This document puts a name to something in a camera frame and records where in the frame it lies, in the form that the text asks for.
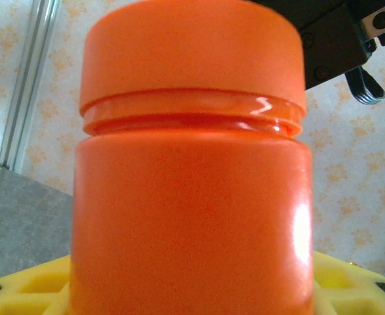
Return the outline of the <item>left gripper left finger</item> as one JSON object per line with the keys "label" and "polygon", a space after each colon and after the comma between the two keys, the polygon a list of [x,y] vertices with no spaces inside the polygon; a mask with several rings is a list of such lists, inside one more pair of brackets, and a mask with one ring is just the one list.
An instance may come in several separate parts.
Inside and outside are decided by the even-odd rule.
{"label": "left gripper left finger", "polygon": [[0,315],[70,315],[70,256],[0,278]]}

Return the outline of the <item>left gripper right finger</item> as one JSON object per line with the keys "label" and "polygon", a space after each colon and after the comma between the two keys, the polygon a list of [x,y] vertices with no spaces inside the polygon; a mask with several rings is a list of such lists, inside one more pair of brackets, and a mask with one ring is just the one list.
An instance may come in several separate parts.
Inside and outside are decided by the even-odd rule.
{"label": "left gripper right finger", "polygon": [[385,315],[385,276],[314,252],[314,315]]}

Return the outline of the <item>orange pill bottle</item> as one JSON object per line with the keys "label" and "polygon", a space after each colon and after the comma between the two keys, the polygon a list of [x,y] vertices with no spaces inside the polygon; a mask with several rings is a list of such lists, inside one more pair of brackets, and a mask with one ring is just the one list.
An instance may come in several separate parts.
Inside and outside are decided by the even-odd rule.
{"label": "orange pill bottle", "polygon": [[145,0],[85,40],[69,315],[314,315],[312,157],[293,25]]}

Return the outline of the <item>aluminium frame post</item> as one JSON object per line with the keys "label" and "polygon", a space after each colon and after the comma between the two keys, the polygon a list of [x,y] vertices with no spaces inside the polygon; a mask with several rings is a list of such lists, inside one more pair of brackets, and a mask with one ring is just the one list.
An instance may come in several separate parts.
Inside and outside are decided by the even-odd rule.
{"label": "aluminium frame post", "polygon": [[32,0],[28,30],[0,149],[0,167],[22,169],[35,101],[62,0]]}

